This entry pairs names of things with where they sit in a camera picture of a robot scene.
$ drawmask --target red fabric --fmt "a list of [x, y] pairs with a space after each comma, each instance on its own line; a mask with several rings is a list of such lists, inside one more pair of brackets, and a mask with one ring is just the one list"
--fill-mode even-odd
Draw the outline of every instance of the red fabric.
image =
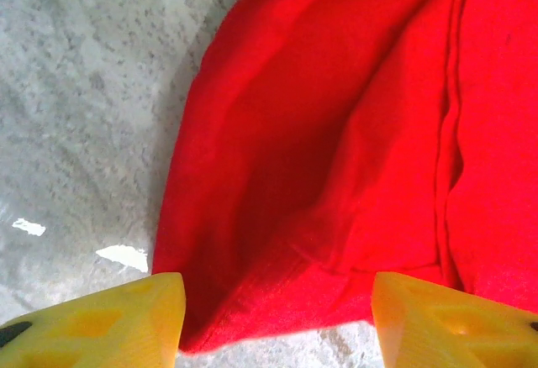
[[538, 312], [538, 0], [240, 0], [203, 59], [154, 273], [180, 347], [371, 318], [377, 271]]

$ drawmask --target granite surface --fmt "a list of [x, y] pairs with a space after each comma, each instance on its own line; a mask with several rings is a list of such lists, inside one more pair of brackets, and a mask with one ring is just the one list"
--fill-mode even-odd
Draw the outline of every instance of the granite surface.
[[[185, 96], [236, 0], [0, 0], [0, 323], [148, 274]], [[381, 367], [364, 323], [180, 367]]]

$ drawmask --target red cloth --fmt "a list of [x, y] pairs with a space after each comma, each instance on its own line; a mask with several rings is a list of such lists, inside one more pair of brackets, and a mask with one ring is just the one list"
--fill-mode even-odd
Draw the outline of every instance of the red cloth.
[[538, 312], [538, 0], [240, 0], [187, 101], [154, 273], [181, 348], [371, 318], [377, 271]]

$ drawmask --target white speckled surface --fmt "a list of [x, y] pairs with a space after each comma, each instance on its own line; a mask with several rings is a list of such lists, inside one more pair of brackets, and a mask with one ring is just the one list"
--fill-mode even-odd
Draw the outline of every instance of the white speckled surface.
[[[235, 1], [0, 0], [0, 323], [147, 274], [185, 95]], [[382, 362], [352, 324], [177, 366]]]

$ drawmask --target yellow plastic object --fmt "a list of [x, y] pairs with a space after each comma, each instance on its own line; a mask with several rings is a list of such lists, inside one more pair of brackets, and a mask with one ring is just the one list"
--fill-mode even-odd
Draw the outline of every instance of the yellow plastic object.
[[386, 368], [536, 368], [538, 315], [396, 273], [372, 311]]
[[184, 314], [180, 274], [133, 281], [4, 324], [0, 367], [173, 367]]

